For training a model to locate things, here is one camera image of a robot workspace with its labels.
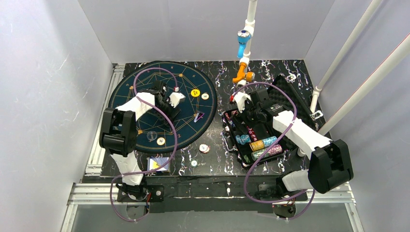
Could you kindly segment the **green poker chip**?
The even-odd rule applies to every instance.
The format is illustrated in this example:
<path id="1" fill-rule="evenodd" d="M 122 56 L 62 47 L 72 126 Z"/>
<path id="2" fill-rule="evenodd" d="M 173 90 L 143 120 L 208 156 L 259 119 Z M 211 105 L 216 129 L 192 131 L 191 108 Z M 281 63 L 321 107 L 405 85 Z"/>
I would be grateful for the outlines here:
<path id="1" fill-rule="evenodd" d="M 190 162 L 190 167 L 195 168 L 195 167 L 197 167 L 197 166 L 198 166 L 198 161 L 192 160 L 192 161 Z"/>

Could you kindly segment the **boxed deck of playing cards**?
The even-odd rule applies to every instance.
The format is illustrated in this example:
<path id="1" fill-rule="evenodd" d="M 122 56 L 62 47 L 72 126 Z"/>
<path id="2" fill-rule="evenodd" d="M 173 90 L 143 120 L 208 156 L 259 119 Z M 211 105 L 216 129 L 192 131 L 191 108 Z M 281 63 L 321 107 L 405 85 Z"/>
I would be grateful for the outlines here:
<path id="1" fill-rule="evenodd" d="M 169 157 L 150 157 L 147 159 L 149 173 L 170 172 Z"/>

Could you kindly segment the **yellow big blind button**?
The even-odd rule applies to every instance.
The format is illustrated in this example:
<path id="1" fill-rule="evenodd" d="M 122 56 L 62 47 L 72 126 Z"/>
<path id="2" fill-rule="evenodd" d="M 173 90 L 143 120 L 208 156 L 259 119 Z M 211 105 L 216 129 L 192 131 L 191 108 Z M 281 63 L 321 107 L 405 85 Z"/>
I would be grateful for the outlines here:
<path id="1" fill-rule="evenodd" d="M 196 98 L 196 97 L 199 97 L 201 95 L 201 92 L 200 92 L 199 89 L 192 89 L 190 94 L 191 94 L 192 97 Z"/>

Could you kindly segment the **yellow poker chip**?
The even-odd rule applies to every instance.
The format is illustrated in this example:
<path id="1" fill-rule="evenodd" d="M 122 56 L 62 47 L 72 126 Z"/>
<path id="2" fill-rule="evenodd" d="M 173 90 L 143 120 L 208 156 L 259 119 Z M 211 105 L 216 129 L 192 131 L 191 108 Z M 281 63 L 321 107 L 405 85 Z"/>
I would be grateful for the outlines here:
<path id="1" fill-rule="evenodd" d="M 166 139 L 164 137 L 159 137 L 157 139 L 157 144 L 158 145 L 164 145 L 166 143 Z"/>
<path id="2" fill-rule="evenodd" d="M 201 98 L 202 98 L 203 100 L 207 100 L 207 99 L 209 98 L 209 95 L 208 95 L 207 93 L 203 93 L 203 94 L 201 95 Z"/>

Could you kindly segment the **aluminium frame rail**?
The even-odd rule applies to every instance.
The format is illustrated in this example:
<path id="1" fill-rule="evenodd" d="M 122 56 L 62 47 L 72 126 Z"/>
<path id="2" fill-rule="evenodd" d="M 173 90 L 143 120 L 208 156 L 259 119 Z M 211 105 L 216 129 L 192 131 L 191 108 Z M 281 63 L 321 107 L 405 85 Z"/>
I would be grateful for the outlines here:
<path id="1" fill-rule="evenodd" d="M 107 177 L 101 177 L 104 149 L 99 146 L 99 135 L 102 124 L 103 111 L 108 106 L 110 96 L 115 87 L 123 78 L 125 70 L 124 64 L 114 64 L 113 73 L 109 81 L 108 89 L 105 91 L 104 102 L 100 107 L 100 114 L 97 121 L 97 129 L 93 133 L 90 153 L 84 174 L 79 183 L 74 183 L 69 195 L 65 217 L 61 226 L 62 232 L 71 232 L 78 214 L 78 207 L 85 206 L 106 206 L 110 204 L 112 197 L 109 195 L 110 184 L 105 183 Z"/>

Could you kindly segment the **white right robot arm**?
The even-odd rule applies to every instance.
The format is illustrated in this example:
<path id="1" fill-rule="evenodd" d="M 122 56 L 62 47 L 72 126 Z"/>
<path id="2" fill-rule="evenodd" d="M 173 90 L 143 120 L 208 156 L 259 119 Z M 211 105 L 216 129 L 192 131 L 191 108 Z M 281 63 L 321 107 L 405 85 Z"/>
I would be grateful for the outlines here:
<path id="1" fill-rule="evenodd" d="M 297 117 L 297 106 L 293 100 L 282 90 L 279 93 L 290 102 L 290 110 L 281 109 L 279 103 L 269 96 L 268 89 L 251 94 L 237 92 L 231 97 L 246 119 L 267 122 L 271 129 L 280 133 L 277 142 L 286 137 L 309 159 L 308 169 L 277 178 L 272 192 L 280 197 L 306 189 L 324 194 L 353 179 L 348 145 L 343 140 L 333 141 L 305 124 Z"/>

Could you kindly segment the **round dark blue poker mat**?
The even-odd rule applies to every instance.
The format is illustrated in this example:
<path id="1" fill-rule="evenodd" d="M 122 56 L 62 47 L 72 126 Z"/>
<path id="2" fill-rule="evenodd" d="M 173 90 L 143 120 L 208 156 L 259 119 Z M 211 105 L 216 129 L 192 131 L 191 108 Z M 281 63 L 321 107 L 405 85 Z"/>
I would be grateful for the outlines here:
<path id="1" fill-rule="evenodd" d="M 131 100 L 137 91 L 148 89 L 154 81 L 163 81 L 167 86 L 167 95 L 170 95 L 175 86 L 185 95 L 185 100 L 178 107 L 181 112 L 177 115 L 173 125 L 176 134 L 173 134 L 169 125 L 164 125 L 154 114 L 148 111 L 138 119 L 136 127 L 135 149 L 145 153 L 172 152 L 174 146 L 178 149 L 187 147 L 195 142 L 207 131 L 217 111 L 217 93 L 211 79 L 199 69 L 190 65 L 172 61 L 154 61 L 136 68 L 127 74 L 115 87 L 109 99 L 108 106 L 116 108 Z M 199 89 L 201 95 L 207 93 L 209 98 L 203 100 L 192 97 L 192 89 Z M 149 142 L 146 135 L 149 131 L 155 131 L 158 137 L 164 137 L 166 143 L 158 145 L 157 139 Z"/>

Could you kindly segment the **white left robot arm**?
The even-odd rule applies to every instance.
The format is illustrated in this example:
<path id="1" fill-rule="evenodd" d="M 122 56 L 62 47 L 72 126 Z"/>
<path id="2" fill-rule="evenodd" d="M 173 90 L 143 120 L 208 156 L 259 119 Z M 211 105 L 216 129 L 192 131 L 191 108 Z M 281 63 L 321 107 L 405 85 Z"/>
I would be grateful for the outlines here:
<path id="1" fill-rule="evenodd" d="M 134 154 L 136 146 L 137 121 L 148 111 L 154 110 L 175 131 L 173 120 L 180 112 L 178 105 L 185 100 L 185 95 L 178 87 L 167 95 L 167 86 L 163 81 L 155 81 L 149 89 L 137 92 L 123 105 L 107 107 L 102 114 L 99 145 L 117 164 L 122 183 L 138 186 L 144 177 Z"/>

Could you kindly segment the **white thin diagonal pole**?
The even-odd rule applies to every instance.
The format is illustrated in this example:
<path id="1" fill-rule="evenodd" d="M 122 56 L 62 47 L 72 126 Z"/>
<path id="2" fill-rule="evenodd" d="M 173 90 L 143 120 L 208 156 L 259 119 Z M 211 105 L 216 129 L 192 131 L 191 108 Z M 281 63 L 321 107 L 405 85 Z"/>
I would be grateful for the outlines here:
<path id="1" fill-rule="evenodd" d="M 327 69 L 327 71 L 325 72 L 323 77 L 321 78 L 320 82 L 315 86 L 315 88 L 312 92 L 312 100 L 311 100 L 311 104 L 310 104 L 310 111 L 312 113 L 316 112 L 318 98 L 320 96 L 320 93 L 321 93 L 324 85 L 326 84 L 326 82 L 328 81 L 330 76 L 333 74 L 333 72 L 336 70 L 336 68 L 338 67 L 338 65 L 342 61 L 342 59 L 349 52 L 349 50 L 351 49 L 353 44 L 356 42 L 357 38 L 359 37 L 361 32 L 364 30 L 365 26 L 368 24 L 371 17 L 374 15 L 374 13 L 376 12 L 376 10 L 378 9 L 378 7 L 380 6 L 381 3 L 382 3 L 382 0 L 372 0 L 370 2 L 369 6 L 367 7 L 367 9 L 363 13 L 363 15 L 361 16 L 359 21 L 357 22 L 357 24 L 353 28 L 352 32 L 350 33 L 350 35 L 346 39 L 345 43 L 343 44 L 343 46 L 339 50 L 339 52 L 336 55 L 335 59 L 332 61 L 329 68 Z"/>

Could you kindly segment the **black poker chip case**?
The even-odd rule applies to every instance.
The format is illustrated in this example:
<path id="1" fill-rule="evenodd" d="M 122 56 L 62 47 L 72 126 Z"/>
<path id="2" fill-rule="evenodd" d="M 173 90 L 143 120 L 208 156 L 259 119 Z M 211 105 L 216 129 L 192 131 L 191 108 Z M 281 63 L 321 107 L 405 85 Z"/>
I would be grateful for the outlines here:
<path id="1" fill-rule="evenodd" d="M 321 111 L 311 112 L 289 78 L 277 76 L 269 86 L 231 98 L 236 108 L 225 111 L 223 135 L 245 168 L 298 148 L 312 150 L 308 136 L 324 124 Z"/>

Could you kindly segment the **clear dealer button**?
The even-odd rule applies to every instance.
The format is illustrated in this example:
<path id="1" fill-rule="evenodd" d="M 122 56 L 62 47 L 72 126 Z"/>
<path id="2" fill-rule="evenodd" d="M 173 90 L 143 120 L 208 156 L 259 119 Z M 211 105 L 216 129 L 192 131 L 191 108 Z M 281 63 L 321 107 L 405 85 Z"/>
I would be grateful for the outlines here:
<path id="1" fill-rule="evenodd" d="M 155 131 L 149 131 L 146 135 L 149 142 L 155 141 L 158 137 L 158 134 Z"/>

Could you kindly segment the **green and purple chip row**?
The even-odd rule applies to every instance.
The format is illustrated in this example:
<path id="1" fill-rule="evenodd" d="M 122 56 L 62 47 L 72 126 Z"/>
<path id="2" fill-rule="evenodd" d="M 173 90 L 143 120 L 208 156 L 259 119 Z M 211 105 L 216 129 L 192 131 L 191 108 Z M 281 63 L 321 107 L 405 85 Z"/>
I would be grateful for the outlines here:
<path id="1" fill-rule="evenodd" d="M 263 149 L 252 152 L 251 153 L 252 159 L 256 161 L 265 151 L 266 151 L 266 154 L 264 157 L 266 158 L 266 157 L 282 154 L 284 150 L 281 145 L 276 144 L 271 149 L 263 148 Z"/>

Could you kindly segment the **red and white poker chip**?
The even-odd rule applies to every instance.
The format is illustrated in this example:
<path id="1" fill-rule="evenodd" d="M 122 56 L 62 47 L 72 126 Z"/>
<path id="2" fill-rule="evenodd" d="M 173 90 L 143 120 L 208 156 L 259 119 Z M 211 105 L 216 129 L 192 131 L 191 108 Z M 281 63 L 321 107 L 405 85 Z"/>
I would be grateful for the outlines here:
<path id="1" fill-rule="evenodd" d="M 200 146 L 199 146 L 199 151 L 201 152 L 201 153 L 208 153 L 209 151 L 210 151 L 210 147 L 208 146 L 208 145 L 206 145 L 206 144 L 201 144 Z"/>

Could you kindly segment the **light blue chip stack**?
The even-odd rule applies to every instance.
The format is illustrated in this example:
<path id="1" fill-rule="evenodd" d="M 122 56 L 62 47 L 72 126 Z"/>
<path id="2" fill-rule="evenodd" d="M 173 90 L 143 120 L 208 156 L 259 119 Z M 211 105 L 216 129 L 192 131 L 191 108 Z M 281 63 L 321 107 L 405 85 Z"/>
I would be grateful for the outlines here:
<path id="1" fill-rule="evenodd" d="M 235 139 L 236 139 L 236 142 L 241 144 L 241 145 L 245 145 L 245 144 L 248 144 L 248 143 L 252 142 L 252 139 L 248 134 L 236 135 Z"/>

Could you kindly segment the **white diagonal frame pole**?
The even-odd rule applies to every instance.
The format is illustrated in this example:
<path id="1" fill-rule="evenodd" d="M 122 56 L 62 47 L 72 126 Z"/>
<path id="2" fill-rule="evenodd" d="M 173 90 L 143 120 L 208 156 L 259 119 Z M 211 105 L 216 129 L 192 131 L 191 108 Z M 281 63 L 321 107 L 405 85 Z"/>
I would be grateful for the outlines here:
<path id="1" fill-rule="evenodd" d="M 321 135 L 327 134 L 409 54 L 410 36 L 407 35 L 382 61 L 382 63 L 380 63 L 371 75 L 357 88 L 357 90 L 345 101 L 345 103 L 331 116 L 331 118 L 319 129 L 318 133 Z"/>

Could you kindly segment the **yellow chip stack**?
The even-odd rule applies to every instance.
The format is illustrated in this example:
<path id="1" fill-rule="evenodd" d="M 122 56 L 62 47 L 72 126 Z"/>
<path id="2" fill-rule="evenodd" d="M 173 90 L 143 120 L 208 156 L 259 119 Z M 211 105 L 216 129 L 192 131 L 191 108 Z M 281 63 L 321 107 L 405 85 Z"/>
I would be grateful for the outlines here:
<path id="1" fill-rule="evenodd" d="M 253 152 L 265 148 L 263 140 L 254 141 L 254 142 L 250 143 L 249 146 L 250 146 L 250 148 Z"/>

